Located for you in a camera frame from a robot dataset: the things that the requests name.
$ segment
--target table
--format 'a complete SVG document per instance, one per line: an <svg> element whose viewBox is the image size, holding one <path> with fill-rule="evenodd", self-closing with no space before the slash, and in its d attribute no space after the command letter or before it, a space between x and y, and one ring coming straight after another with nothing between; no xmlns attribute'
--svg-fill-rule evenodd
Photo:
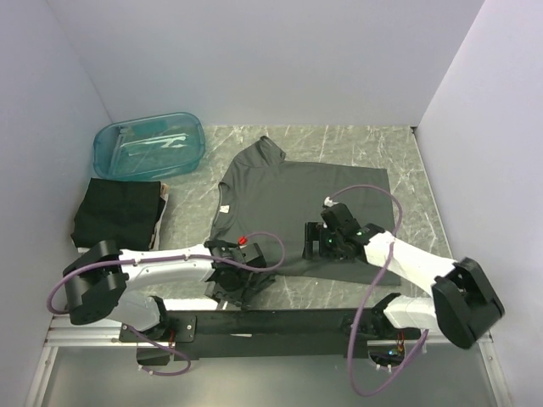
<svg viewBox="0 0 543 407"><path fill-rule="evenodd" d="M234 156L259 137L269 136L289 161L385 168L391 192L405 210L398 237L430 253L450 257L434 198L412 129L407 126L240 125L206 126L207 152L191 174L165 180L170 200L160 231L160 248L203 243L210 234L219 193L217 185ZM149 287L146 294L168 298L203 298L205 283L177 282ZM251 304L254 309L356 307L366 285L308 277L278 276ZM426 295L403 281L378 287L367 306L389 293Z"/></svg>

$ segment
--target floor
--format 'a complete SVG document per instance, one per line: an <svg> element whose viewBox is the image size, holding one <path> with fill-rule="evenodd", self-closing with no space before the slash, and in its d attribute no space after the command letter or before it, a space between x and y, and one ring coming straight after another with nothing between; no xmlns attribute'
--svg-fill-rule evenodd
<svg viewBox="0 0 543 407"><path fill-rule="evenodd" d="M219 199L218 182L236 153L267 135L285 151L289 161L387 169L390 190L405 210L398 237L433 254L451 256L410 127L240 125L207 126L204 131L207 153L199 168L194 173L165 180L171 195L161 229L161 249L184 248L208 238ZM162 298L202 298L205 286L204 283L179 282L150 287L145 292ZM366 287L280 276L252 306L257 309L354 307ZM388 293L424 295L418 287L402 282L400 287L378 287L368 305Z"/></svg>

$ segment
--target marble tabletop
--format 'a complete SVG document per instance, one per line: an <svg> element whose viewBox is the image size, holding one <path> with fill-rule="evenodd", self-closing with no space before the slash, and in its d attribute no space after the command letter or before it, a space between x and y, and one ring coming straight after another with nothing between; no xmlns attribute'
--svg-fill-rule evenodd
<svg viewBox="0 0 543 407"><path fill-rule="evenodd" d="M209 237L219 199L217 184L239 151L267 135L283 149L288 161L387 169L390 190L405 211L398 238L432 254L451 256L410 127L219 125L206 126L204 131L207 151L198 169L164 180L170 186L170 198L160 230L160 249L185 248ZM145 293L164 299L203 298L205 288L205 283L176 282L149 287ZM251 308L356 307L366 289L366 285L350 282L278 276L253 300ZM402 281L399 287L378 287L368 306L389 293L425 295Z"/></svg>

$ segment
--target wire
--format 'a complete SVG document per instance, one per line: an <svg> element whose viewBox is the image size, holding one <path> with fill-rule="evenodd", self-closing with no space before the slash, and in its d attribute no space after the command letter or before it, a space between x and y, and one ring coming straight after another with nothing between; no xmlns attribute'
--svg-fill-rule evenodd
<svg viewBox="0 0 543 407"><path fill-rule="evenodd" d="M246 238L249 239L249 238L254 237L254 236L269 236L269 237L273 237L274 239L277 240L277 242L279 243L279 246L281 246L281 259L275 265L272 265L270 267L258 268L258 267L252 267L250 265L244 265L243 263L238 263L237 261L233 261L233 260L229 260L229 259L223 259L222 257L211 256L211 255L207 255L207 254L191 254L189 256L186 256L185 254L178 254L177 256L163 256L163 257L155 257L155 258L152 258L152 259L141 259L140 262L141 263L156 263L156 262L161 262L161 261L177 261L177 260L188 260L188 259L208 259L208 260L213 260L213 261L219 261L219 262L222 262L222 263L227 263L229 265L235 265L239 269L253 271L253 272L256 272L256 273L271 272L271 271L275 271L276 269L281 267L281 265L283 265L283 263L285 261L285 258L287 256L287 251L285 249L285 245L283 244L283 241L279 238L279 236L277 236L277 235L275 235L273 233L270 233L268 231L256 231L256 232L253 232L253 233L250 233L249 235L247 235ZM67 310L56 309L56 308L53 307L53 298L54 298L54 295L57 293L57 291L64 284L69 282L72 278L74 278L76 276L79 276L80 274L86 273L87 271L100 269L102 267L109 267L111 265L135 265L136 263L137 263L137 261L135 259L108 260L108 261L99 261L97 263L92 263L91 265L84 265L83 267L80 267L79 269L73 270L72 272L68 273L66 276L62 277L60 279L60 281L57 282L57 284L55 284L55 286L53 287L53 289L49 293L49 295L47 297L47 302L46 302L46 305L47 305L47 308L48 308L49 312L51 314L54 314L54 315L68 314ZM166 352L169 352L170 354L176 354L177 356L179 356L179 357L181 357L181 358L183 358L184 360L187 361L187 366L184 369L181 369L180 371L173 371L173 372L153 371L153 370L149 369L147 366L141 366L141 369L143 371L146 371L147 373L149 373L151 375L156 375L156 376L179 376L179 375L182 375L183 373L186 373L190 369L191 361L188 358L188 356L186 356L182 352L179 352L178 350L175 350L174 348L169 348L169 347L163 346L160 343L157 343L157 342L153 341L152 339L149 339L148 337L143 335L141 332L139 332L133 326L129 326L129 325L124 325L124 326L126 326L127 329L129 329L131 332L134 333L134 335L136 335L137 337L139 337L143 341L145 341L147 343L151 343L155 347L163 349Z"/></svg>
<svg viewBox="0 0 543 407"><path fill-rule="evenodd" d="M396 233L400 229L401 222L403 220L404 211L403 211L403 208L401 207L400 201L398 201L398 199L394 195L392 195L390 192L388 192L388 191L386 191L386 190L384 190L382 188L376 187L374 185L358 184L358 185L352 185L350 187L346 187L346 188L343 188L343 189L337 191L336 193L334 193L333 195L330 196L330 199L334 199L338 195L340 195L340 194L342 194L344 192L351 191L353 189L359 189L359 188L372 189L372 190L375 190L375 191L379 191L379 192L387 195L390 199L392 199L392 201L395 203L396 207L398 208L398 220L396 221L394 229L391 232L392 235L396 236ZM360 321L361 321L361 318L362 318L362 313L364 312L364 307L366 307L367 300L370 298L370 295L372 294L372 291L375 289L377 284L383 278L384 273L389 268L390 262L394 258L394 243L395 243L395 241L393 240L392 243L389 246L389 255L387 256L387 259L385 260L383 267L381 267L381 269L379 270L379 272L377 273L377 275L373 279L372 283L370 284L370 287L366 290L366 293L364 294L364 297L362 298L362 301L361 301L358 309L356 310L355 319L353 320L352 328L350 330L349 346L347 348L347 371L349 372L350 386L352 387L352 389L355 391L356 394L358 394L359 396L362 396L362 397L370 397L370 396L373 396L375 394L378 394L378 393L382 392L403 371L403 369L406 366L408 366L415 359L415 357L418 355L420 349L423 347L424 342L426 342L426 338L428 336L428 330L425 330L423 332L423 334L421 335L421 337L418 339L417 343L415 344L415 346L413 347L411 352L400 363L400 365L398 365L394 369L394 372L389 376L389 378L381 386L379 386L375 390L372 390L371 392L365 392L365 391L361 390L358 387L358 385L355 382L355 377L354 377L354 374L353 374L353 359L354 359L353 355L354 355L354 351L355 351L356 333L358 331L358 326L360 325Z"/></svg>

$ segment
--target plastic tray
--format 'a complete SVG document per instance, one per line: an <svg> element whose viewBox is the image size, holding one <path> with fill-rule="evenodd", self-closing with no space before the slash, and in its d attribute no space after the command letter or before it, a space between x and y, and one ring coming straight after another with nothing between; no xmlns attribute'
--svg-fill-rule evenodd
<svg viewBox="0 0 543 407"><path fill-rule="evenodd" d="M204 152L196 116L164 114L103 128L94 138L94 170L108 180L151 181L196 170Z"/></svg>

